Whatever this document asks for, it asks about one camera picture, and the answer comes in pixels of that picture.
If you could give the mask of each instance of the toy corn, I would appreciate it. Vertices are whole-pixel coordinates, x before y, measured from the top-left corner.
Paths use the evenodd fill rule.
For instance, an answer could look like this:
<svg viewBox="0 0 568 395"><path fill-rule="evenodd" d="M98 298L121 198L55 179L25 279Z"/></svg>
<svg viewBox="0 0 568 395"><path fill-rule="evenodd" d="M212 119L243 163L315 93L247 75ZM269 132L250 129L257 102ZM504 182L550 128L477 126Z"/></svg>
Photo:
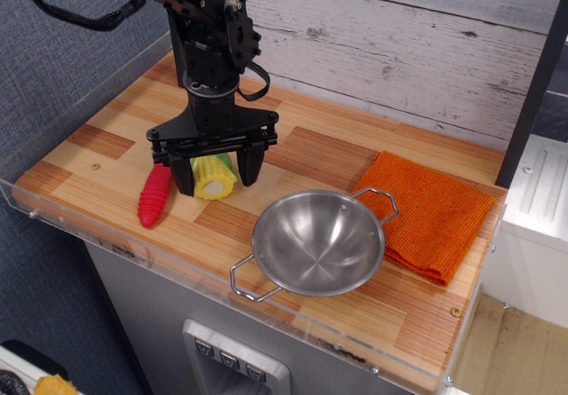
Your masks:
<svg viewBox="0 0 568 395"><path fill-rule="evenodd" d="M238 179L227 153L193 158L191 164L195 196L203 200L219 200L233 191Z"/></svg>

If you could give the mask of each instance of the button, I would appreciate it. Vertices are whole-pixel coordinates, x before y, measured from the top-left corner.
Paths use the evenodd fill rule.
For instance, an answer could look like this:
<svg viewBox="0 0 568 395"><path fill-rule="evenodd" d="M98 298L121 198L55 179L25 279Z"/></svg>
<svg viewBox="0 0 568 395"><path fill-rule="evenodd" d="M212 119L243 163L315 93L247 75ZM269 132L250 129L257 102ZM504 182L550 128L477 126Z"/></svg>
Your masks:
<svg viewBox="0 0 568 395"><path fill-rule="evenodd" d="M239 360L228 353L221 352L221 362L233 370L239 369Z"/></svg>
<svg viewBox="0 0 568 395"><path fill-rule="evenodd" d="M254 368L247 364L247 376L260 383L266 383L266 374L264 371Z"/></svg>
<svg viewBox="0 0 568 395"><path fill-rule="evenodd" d="M201 352L203 355L212 357L213 356L213 347L202 342L201 340L195 339L195 347L197 351Z"/></svg>

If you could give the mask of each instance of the metal bowl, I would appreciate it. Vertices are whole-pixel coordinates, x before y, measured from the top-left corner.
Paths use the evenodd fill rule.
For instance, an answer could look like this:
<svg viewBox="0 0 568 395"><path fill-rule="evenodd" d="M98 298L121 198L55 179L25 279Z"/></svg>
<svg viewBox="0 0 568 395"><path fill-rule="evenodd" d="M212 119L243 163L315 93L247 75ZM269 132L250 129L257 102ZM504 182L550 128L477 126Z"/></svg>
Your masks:
<svg viewBox="0 0 568 395"><path fill-rule="evenodd" d="M355 200L372 191L390 198L394 213L383 221ZM235 293L255 302L281 289L307 296L334 296L370 279L384 258L382 225L398 214L384 191L366 188L353 197L332 191L301 191L269 206L256 222L253 254L231 268ZM236 287L234 271L254 258L278 287L256 297Z"/></svg>

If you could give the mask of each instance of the toy chili pepper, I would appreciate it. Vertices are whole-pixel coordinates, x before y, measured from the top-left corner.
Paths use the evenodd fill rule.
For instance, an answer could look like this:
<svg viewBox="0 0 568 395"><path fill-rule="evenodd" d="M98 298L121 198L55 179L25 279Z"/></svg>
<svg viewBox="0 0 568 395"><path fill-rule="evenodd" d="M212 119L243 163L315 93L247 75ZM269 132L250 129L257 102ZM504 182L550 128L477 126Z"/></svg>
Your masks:
<svg viewBox="0 0 568 395"><path fill-rule="evenodd" d="M162 216L170 191L171 170L155 164L138 202L138 217L145 228L152 227Z"/></svg>

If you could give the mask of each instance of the wooden table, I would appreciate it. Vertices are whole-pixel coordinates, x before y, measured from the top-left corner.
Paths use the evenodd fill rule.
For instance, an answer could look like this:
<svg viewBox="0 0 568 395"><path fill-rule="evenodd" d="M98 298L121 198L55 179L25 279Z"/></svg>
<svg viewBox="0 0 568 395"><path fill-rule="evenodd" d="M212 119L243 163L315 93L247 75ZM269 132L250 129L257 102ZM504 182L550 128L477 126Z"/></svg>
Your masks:
<svg viewBox="0 0 568 395"><path fill-rule="evenodd" d="M241 87L253 91L258 85L243 80ZM382 376L412 391L437 391L505 199L506 190L493 185L503 152L273 87L255 103L280 114L279 144L268 151L258 181L249 188L239 182L222 201L184 196L173 186L162 221L148 230L137 216L153 166L146 131L178 115L186 101L170 54L20 178L12 195L36 216L216 293L356 366L378 366ZM383 150L497 198L447 288L385 262L368 283L341 296L282 291L253 304L233 294L229 269L250 254L252 229L268 205L304 189L349 192ZM273 288L254 261L237 275L242 287L257 293ZM453 308L461 317L451 314Z"/></svg>

